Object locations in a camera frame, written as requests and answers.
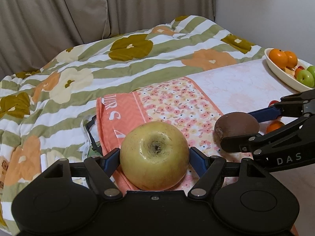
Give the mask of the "yellow-green apple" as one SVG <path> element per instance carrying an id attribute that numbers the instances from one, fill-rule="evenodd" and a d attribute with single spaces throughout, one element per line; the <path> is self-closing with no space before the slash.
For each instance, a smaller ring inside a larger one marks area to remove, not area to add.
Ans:
<path id="1" fill-rule="evenodd" d="M 161 191 L 178 184 L 190 159 L 188 142 L 175 126 L 149 122 L 122 142 L 120 164 L 125 177 L 141 190 Z"/>

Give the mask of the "pink floral towel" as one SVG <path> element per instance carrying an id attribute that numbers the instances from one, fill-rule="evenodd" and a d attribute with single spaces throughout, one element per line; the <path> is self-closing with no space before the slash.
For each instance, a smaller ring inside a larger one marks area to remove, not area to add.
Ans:
<path id="1" fill-rule="evenodd" d="M 251 112 L 270 101 L 293 94 L 269 69 L 264 59 L 204 71 L 97 100 L 98 137 L 103 154 L 119 148 L 127 133 L 150 121 L 176 126 L 188 145 L 207 156 L 240 161 L 215 142 L 214 125 L 220 115 Z"/>

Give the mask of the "beige curtain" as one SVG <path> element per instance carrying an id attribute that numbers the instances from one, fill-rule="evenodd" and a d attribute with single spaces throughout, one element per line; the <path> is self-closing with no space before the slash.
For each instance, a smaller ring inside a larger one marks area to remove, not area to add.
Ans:
<path id="1" fill-rule="evenodd" d="M 73 46 L 215 13 L 216 0 L 1 0 L 1 76 L 40 69 Z"/>

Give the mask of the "cream fruit bowl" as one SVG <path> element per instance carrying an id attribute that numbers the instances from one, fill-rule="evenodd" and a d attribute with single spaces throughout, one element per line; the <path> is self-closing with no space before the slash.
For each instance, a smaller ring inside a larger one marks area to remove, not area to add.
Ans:
<path id="1" fill-rule="evenodd" d="M 294 77 L 295 70 L 294 69 L 280 69 L 276 64 L 274 64 L 270 58 L 269 58 L 269 53 L 272 50 L 272 48 L 267 48 L 264 50 L 264 54 L 266 57 L 266 62 L 268 64 L 268 67 L 270 70 L 279 78 L 282 82 L 287 84 L 289 87 L 292 89 L 298 91 L 298 92 L 304 92 L 304 91 L 309 91 L 312 88 L 308 87 L 299 81 Z"/>

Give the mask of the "orange in bowl left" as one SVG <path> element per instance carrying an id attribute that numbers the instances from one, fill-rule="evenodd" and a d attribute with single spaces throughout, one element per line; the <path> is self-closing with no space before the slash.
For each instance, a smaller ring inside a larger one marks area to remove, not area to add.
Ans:
<path id="1" fill-rule="evenodd" d="M 272 49 L 269 53 L 269 59 L 280 69 L 285 69 L 288 64 L 287 54 L 279 49 Z"/>

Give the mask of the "floral striped quilt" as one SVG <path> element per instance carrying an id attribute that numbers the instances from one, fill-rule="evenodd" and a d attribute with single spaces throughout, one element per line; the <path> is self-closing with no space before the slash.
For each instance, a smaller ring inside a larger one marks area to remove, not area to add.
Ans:
<path id="1" fill-rule="evenodd" d="M 1 230 L 19 230 L 14 197 L 56 160 L 81 162 L 95 151 L 86 123 L 108 94 L 262 58 L 264 49 L 201 16 L 71 47 L 34 72 L 1 81 Z"/>

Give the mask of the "small orange tangerine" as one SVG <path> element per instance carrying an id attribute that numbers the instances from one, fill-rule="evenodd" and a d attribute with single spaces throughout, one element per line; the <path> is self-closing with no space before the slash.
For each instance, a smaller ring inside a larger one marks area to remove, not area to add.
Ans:
<path id="1" fill-rule="evenodd" d="M 267 126 L 267 128 L 266 128 L 266 130 L 265 130 L 265 133 L 268 134 L 268 133 L 270 133 L 270 132 L 272 132 L 272 131 L 275 131 L 276 129 L 279 129 L 279 128 L 283 127 L 284 125 L 285 125 L 285 124 L 284 124 L 283 122 L 281 122 L 281 121 L 279 121 L 279 120 L 275 120 L 275 121 L 271 122 L 271 123 Z"/>

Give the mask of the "large red tomato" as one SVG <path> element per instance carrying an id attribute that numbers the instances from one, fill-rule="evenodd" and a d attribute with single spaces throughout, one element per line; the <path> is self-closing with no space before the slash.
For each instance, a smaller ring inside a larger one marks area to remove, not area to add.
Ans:
<path id="1" fill-rule="evenodd" d="M 295 69 L 294 77 L 297 78 L 298 74 L 300 71 L 304 70 L 305 68 L 302 66 L 299 66 L 298 68 Z"/>

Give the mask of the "small red cherry tomato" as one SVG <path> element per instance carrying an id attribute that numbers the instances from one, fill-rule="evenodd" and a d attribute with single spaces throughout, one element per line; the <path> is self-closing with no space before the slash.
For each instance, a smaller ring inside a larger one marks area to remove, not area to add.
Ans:
<path id="1" fill-rule="evenodd" d="M 271 106 L 273 106 L 275 103 L 278 103 L 278 102 L 279 102 L 278 100 L 272 100 L 272 101 L 270 101 L 268 107 L 271 107 Z"/>

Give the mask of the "brown kiwi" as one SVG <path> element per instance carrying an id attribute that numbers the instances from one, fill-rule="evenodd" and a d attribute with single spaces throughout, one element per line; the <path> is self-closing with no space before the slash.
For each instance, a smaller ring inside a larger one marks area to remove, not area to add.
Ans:
<path id="1" fill-rule="evenodd" d="M 245 112 L 231 112 L 222 115 L 215 123 L 214 132 L 222 140 L 224 137 L 257 134 L 258 121 Z"/>

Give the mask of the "orange in bowl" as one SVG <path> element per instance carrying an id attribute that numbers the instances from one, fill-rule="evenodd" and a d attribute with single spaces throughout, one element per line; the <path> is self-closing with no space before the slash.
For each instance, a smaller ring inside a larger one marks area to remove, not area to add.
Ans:
<path id="1" fill-rule="evenodd" d="M 296 54 L 292 51 L 285 51 L 284 53 L 287 55 L 288 58 L 287 68 L 293 69 L 294 67 L 296 67 L 298 63 L 298 58 Z"/>
<path id="2" fill-rule="evenodd" d="M 269 59 L 280 69 L 285 69 L 288 64 L 287 54 L 279 49 L 272 49 L 269 53 Z"/>

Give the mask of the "green apple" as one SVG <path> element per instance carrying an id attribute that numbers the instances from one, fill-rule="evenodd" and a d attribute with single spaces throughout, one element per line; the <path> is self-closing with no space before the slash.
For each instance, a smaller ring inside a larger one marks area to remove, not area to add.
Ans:
<path id="1" fill-rule="evenodd" d="M 296 77 L 296 80 L 307 87 L 314 87 L 314 77 L 307 70 L 300 70 Z"/>
<path id="2" fill-rule="evenodd" d="M 309 75 L 312 75 L 313 79 L 315 79 L 315 66 L 314 65 L 308 66 L 307 71 L 309 72 Z"/>

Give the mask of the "small printed box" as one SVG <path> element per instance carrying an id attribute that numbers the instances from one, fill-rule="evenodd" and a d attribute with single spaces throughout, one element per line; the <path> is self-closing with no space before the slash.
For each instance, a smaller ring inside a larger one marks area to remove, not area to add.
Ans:
<path id="1" fill-rule="evenodd" d="M 3 188 L 4 188 L 4 181 L 5 181 L 7 169 L 8 169 L 8 161 L 6 160 L 4 156 L 1 156 L 0 158 L 0 190 L 1 192 L 3 191 Z"/>

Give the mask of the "orange in bowl right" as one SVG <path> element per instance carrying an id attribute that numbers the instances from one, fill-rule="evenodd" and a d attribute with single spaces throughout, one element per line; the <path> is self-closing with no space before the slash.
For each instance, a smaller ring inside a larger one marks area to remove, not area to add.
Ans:
<path id="1" fill-rule="evenodd" d="M 296 67 L 298 63 L 298 58 L 296 54 L 292 51 L 285 51 L 284 53 L 287 55 L 288 58 L 287 68 L 293 69 L 294 67 Z"/>

